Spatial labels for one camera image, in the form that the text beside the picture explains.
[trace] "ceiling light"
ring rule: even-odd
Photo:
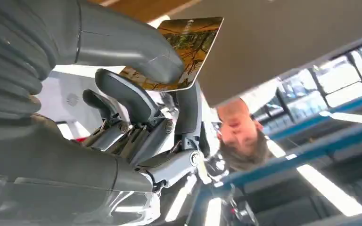
[[[352,122],[362,123],[361,114],[336,112],[336,113],[331,114],[331,118],[336,119],[336,120],[342,120],[342,121],[352,121]]]
[[[351,217],[362,213],[361,204],[342,191],[342,189],[337,187],[312,166],[303,165],[298,167],[297,171],[345,216]]]
[[[195,185],[196,181],[197,178],[195,175],[188,176],[185,186],[179,190],[177,197],[175,197],[175,200],[171,205],[170,210],[167,213],[167,216],[165,218],[166,222],[171,222],[177,219],[181,207],[184,204],[187,195],[191,193],[192,188]]]
[[[135,212],[141,212],[144,210],[143,206],[118,206],[116,207],[116,212],[122,212],[122,213],[135,213]]]
[[[294,159],[296,157],[297,156],[295,154],[290,154],[290,155],[285,156],[285,158],[288,159],[288,160]]]
[[[205,226],[219,226],[221,217],[221,198],[214,198],[207,205]]]
[[[276,158],[285,156],[285,151],[282,148],[280,148],[280,146],[278,146],[278,144],[276,144],[274,141],[267,140],[267,146],[272,155],[274,155]]]

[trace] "brown hair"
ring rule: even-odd
[[[267,139],[259,129],[257,130],[257,142],[253,155],[241,155],[234,147],[227,146],[223,141],[220,142],[220,154],[227,164],[236,171],[251,171],[263,165],[267,159],[271,158]]]

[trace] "red object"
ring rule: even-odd
[[[86,137],[84,137],[84,138],[78,138],[78,139],[76,139],[76,141],[79,142],[79,143],[82,143],[85,139],[86,139]]]

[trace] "window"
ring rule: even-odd
[[[362,46],[283,78],[277,93],[254,114],[265,133],[362,97]]]

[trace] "metal screw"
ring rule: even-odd
[[[191,155],[191,164],[193,166],[196,166],[198,164],[198,159],[199,159],[199,153],[192,153]]]
[[[128,131],[128,124],[126,122],[121,122],[119,125],[119,129],[121,133],[125,133]]]
[[[166,125],[165,125],[166,133],[171,133],[173,130],[173,127],[174,127],[173,121],[167,120]]]

